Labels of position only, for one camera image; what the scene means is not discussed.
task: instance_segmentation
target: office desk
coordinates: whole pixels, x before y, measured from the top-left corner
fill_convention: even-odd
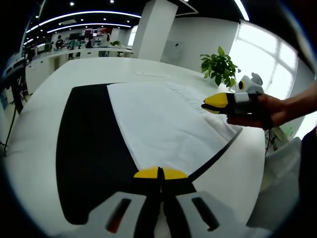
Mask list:
[[[34,57],[34,60],[26,66],[26,84],[29,94],[33,94],[38,87],[59,67],[63,66],[69,61],[69,54],[73,54],[75,57],[77,53],[80,53],[81,59],[96,58],[99,52],[122,52],[125,57],[130,58],[133,52],[128,49],[119,48],[91,48],[91,49],[76,49],[76,50],[61,50],[48,54],[43,54]]]
[[[170,81],[192,86],[206,95],[225,90],[209,86],[201,73],[174,65],[143,59],[91,58],[67,62],[26,104],[12,130],[4,165],[21,205],[48,235],[77,227],[63,215],[55,171],[60,121],[72,88],[143,81]],[[260,190],[264,151],[263,130],[246,127],[223,156],[194,181],[194,186],[230,206],[237,219],[246,223]]]

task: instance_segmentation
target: round table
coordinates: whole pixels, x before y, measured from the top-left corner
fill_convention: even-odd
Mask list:
[[[169,81],[212,95],[225,88],[208,85],[203,75],[170,64],[129,58],[71,60],[33,94],[10,136],[4,166],[8,181],[30,218],[49,236],[76,229],[65,219],[55,172],[60,121],[73,87],[114,82]],[[264,171],[264,132],[244,127],[241,134],[193,184],[231,207],[248,221]]]

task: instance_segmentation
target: ceiling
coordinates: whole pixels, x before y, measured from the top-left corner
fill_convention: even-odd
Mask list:
[[[110,0],[45,0],[40,17],[38,19],[35,17],[32,18],[29,29],[48,19],[81,11],[118,11],[141,16],[143,8],[148,1],[149,0],[114,0],[114,3],[111,3]],[[177,17],[212,17],[236,22],[243,19],[234,0],[189,0],[187,4],[196,9],[198,12],[197,14],[193,14],[195,11],[188,7],[185,2],[180,0],[169,1],[178,5],[177,15],[192,13]],[[281,10],[278,8],[276,0],[242,0],[242,2],[250,17],[251,23],[272,31],[285,39],[292,46],[298,47],[293,30],[281,14]],[[39,14],[40,7],[41,6],[38,5],[37,9],[35,9],[35,15]],[[48,31],[62,27],[59,25],[60,22],[71,19],[74,19],[77,23],[71,23],[70,25],[84,23],[115,23],[129,26],[137,25],[140,20],[137,17],[118,14],[81,14],[49,22],[28,33],[28,37],[34,38],[39,36],[41,39],[43,36],[48,35]]]

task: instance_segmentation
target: person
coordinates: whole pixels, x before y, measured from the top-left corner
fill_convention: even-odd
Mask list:
[[[109,47],[110,46],[110,33],[107,31],[100,42],[101,47]],[[109,51],[106,51],[106,57],[109,56]]]
[[[265,107],[273,122],[280,126],[288,121],[317,111],[317,80],[303,93],[279,100],[266,94],[258,96],[259,103]],[[229,124],[262,127],[259,120],[250,115],[229,117]],[[315,214],[317,214],[317,127],[302,140],[299,202],[283,226],[272,237],[300,237],[308,230],[314,231]]]
[[[93,37],[89,37],[89,40],[88,40],[88,42],[87,42],[87,44],[86,44],[86,48],[87,48],[87,49],[93,47],[92,41],[93,41]]]
[[[55,43],[56,49],[63,48],[63,45],[64,45],[63,39],[61,38],[61,36],[58,36],[57,41]]]

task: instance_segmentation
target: whiteboard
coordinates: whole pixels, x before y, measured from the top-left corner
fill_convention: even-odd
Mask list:
[[[184,43],[178,41],[166,41],[163,56],[173,59],[179,60],[181,53],[183,51]]]

